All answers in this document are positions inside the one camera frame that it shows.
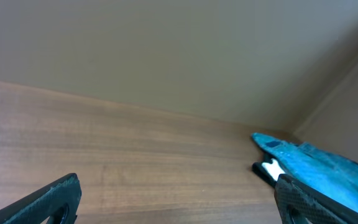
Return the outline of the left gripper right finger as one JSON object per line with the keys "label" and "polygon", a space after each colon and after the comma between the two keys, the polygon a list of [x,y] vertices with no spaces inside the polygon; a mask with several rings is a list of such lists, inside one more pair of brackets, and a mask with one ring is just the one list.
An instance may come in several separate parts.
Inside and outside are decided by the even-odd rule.
{"label": "left gripper right finger", "polygon": [[287,174],[279,175],[275,201],[283,224],[358,224],[358,213]]}

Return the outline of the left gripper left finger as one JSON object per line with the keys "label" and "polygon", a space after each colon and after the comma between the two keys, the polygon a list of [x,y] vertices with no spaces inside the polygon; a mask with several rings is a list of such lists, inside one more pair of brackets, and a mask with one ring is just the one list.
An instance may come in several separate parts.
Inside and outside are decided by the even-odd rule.
{"label": "left gripper left finger", "polygon": [[69,173],[0,209],[0,223],[74,224],[81,196],[78,176]]}

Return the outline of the light blue denim jeans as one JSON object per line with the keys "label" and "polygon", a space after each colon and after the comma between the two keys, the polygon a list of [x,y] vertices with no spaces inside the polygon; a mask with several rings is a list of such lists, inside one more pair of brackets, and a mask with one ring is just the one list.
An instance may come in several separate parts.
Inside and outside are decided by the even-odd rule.
{"label": "light blue denim jeans", "polygon": [[295,144],[262,133],[251,138],[285,174],[358,213],[358,163],[307,142]]}

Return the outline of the white cloth garment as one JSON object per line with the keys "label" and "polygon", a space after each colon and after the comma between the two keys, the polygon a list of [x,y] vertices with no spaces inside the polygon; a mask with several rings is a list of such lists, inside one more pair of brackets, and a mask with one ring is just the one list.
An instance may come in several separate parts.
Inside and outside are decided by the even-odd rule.
{"label": "white cloth garment", "polygon": [[285,174],[285,171],[274,158],[271,159],[271,162],[263,162],[262,167],[274,181],[277,181],[281,174]]}

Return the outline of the black cloth garment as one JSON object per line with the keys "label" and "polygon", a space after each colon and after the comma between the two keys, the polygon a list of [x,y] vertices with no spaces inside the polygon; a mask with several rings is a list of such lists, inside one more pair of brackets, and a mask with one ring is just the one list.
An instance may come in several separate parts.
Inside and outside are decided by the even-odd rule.
{"label": "black cloth garment", "polygon": [[272,188],[275,188],[275,185],[277,183],[276,180],[274,180],[269,173],[262,167],[262,164],[264,162],[271,164],[273,162],[273,156],[270,154],[264,154],[262,162],[255,162],[252,165],[252,171],[253,173],[261,178],[265,183],[269,184]]}

